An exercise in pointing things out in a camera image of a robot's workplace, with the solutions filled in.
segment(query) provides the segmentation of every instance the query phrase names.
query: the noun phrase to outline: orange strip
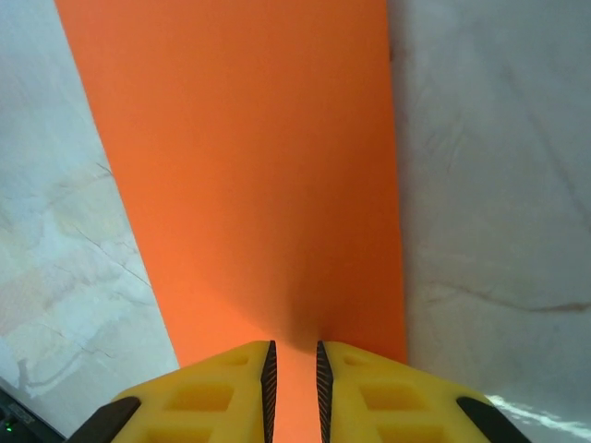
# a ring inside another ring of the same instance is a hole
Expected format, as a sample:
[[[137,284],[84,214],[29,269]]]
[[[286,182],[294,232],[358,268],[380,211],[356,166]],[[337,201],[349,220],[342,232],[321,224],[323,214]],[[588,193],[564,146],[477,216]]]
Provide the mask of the orange strip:
[[[297,350],[405,355],[385,0],[56,3],[179,362],[277,338],[320,441]]]

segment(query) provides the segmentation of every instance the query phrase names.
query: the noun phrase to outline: white surface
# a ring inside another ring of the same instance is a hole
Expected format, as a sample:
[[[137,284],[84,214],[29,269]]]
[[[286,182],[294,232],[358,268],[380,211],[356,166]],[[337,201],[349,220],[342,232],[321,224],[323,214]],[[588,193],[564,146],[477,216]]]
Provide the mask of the white surface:
[[[591,3],[392,1],[411,363],[591,441]],[[0,0],[0,377],[70,434],[176,366],[51,0]]]

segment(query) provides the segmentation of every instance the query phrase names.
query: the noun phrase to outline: black edge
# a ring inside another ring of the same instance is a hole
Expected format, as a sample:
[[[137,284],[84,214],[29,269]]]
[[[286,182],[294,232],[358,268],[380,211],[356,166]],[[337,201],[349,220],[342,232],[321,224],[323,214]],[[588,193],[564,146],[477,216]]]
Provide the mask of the black edge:
[[[471,397],[460,397],[458,406],[490,443],[531,443],[497,408]]]
[[[316,348],[316,389],[318,391],[318,406],[320,411],[320,434],[322,443],[331,441],[332,418],[332,375],[331,362],[322,341]]]
[[[269,350],[260,374],[262,392],[262,423],[265,443],[273,442],[275,425],[275,404],[277,402],[277,347],[275,341],[269,342]]]
[[[105,404],[66,443],[111,443],[140,405],[137,397]]]

